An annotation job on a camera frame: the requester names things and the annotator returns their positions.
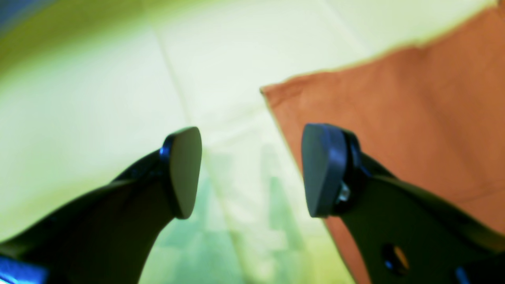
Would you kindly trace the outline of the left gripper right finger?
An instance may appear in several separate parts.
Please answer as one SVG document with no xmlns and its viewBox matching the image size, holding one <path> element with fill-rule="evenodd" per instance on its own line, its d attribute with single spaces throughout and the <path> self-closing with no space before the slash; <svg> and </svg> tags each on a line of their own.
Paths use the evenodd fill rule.
<svg viewBox="0 0 505 284">
<path fill-rule="evenodd" d="M 372 283 L 504 283 L 503 235 L 396 178 L 351 131 L 306 124 L 302 164 L 310 216 L 343 221 Z"/>
</svg>

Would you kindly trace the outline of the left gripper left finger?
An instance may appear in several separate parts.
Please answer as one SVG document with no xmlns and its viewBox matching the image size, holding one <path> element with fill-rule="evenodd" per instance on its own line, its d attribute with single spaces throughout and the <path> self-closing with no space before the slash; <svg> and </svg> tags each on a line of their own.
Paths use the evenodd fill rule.
<svg viewBox="0 0 505 284">
<path fill-rule="evenodd" d="M 166 137 L 109 184 L 1 242 L 2 284 L 137 284 L 160 232 L 195 207 L 197 127 Z"/>
</svg>

